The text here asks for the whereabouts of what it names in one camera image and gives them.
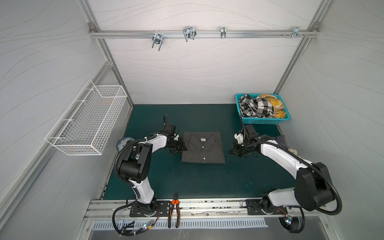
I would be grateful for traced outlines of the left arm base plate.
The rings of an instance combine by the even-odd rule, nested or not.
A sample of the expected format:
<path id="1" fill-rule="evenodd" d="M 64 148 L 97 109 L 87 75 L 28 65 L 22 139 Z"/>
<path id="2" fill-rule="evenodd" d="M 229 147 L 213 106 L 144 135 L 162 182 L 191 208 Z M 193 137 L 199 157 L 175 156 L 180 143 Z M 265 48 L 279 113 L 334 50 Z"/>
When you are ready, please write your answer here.
<path id="1" fill-rule="evenodd" d="M 169 215 L 170 206 L 170 201 L 156 201 L 150 204 L 135 203 L 131 206 L 130 217 L 167 217 Z"/>

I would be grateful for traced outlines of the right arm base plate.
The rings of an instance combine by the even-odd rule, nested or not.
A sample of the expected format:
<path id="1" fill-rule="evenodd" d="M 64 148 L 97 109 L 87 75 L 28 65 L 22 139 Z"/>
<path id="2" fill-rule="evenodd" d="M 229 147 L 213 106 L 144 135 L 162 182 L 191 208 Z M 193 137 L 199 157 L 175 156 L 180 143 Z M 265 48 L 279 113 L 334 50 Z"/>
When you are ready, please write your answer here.
<path id="1" fill-rule="evenodd" d="M 284 206 L 276 207 L 268 199 L 247 199 L 245 200 L 245 208 L 248 215 L 284 215 L 288 211 Z"/>

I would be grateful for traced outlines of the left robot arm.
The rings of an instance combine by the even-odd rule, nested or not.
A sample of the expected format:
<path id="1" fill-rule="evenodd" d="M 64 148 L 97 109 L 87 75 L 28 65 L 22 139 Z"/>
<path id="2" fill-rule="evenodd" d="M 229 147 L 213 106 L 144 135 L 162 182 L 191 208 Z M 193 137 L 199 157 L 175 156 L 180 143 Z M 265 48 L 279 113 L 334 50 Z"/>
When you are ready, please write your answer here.
<path id="1" fill-rule="evenodd" d="M 152 154 L 160 149 L 169 149 L 172 155 L 187 150 L 175 125 L 164 123 L 158 133 L 141 140 L 123 138 L 117 144 L 118 155 L 114 162 L 116 177 L 133 189 L 139 207 L 150 212 L 155 210 L 156 195 L 148 175 Z"/>

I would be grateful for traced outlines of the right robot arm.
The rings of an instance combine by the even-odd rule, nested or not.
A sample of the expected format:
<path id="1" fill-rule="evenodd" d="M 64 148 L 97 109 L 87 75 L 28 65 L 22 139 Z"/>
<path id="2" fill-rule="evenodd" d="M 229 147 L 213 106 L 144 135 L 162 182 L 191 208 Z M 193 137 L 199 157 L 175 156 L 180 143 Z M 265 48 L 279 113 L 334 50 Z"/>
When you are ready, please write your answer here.
<path id="1" fill-rule="evenodd" d="M 271 215 L 279 207 L 302 208 L 330 216 L 341 213 L 342 199 L 326 165 L 299 157 L 287 148 L 283 136 L 260 135 L 253 125 L 243 125 L 234 138 L 231 155 L 247 157 L 253 153 L 262 154 L 295 179 L 294 187 L 272 190 L 263 195 L 257 206 L 266 215 Z"/>

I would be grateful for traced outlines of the grey pinstriped long sleeve shirt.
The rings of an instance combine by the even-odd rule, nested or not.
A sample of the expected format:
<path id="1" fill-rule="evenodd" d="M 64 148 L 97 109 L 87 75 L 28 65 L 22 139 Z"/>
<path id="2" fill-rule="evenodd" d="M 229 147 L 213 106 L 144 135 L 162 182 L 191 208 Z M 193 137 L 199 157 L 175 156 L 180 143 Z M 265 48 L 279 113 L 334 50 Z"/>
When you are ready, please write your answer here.
<path id="1" fill-rule="evenodd" d="M 184 132 L 186 151 L 183 163 L 225 164 L 225 155 L 220 132 Z"/>

